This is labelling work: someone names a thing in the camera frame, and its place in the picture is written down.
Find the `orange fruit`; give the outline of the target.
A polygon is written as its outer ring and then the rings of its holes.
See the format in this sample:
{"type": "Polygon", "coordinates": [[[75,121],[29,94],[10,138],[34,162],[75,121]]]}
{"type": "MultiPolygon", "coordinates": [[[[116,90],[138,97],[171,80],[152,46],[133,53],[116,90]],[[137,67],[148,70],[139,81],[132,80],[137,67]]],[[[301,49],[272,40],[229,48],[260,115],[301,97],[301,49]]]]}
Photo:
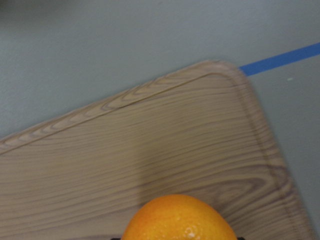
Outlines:
{"type": "Polygon", "coordinates": [[[227,221],[207,203],[183,194],[155,198],[130,220],[122,240],[236,240],[227,221]]]}

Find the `wooden grain tray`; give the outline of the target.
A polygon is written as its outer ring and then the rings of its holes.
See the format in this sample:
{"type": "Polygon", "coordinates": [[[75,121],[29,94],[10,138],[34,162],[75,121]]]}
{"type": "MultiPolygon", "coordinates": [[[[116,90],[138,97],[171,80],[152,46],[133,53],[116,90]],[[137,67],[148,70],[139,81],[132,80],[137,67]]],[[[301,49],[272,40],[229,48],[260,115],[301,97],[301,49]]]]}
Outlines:
{"type": "Polygon", "coordinates": [[[247,240],[314,240],[253,88],[203,61],[0,142],[3,240],[108,240],[186,194],[247,240]]]}

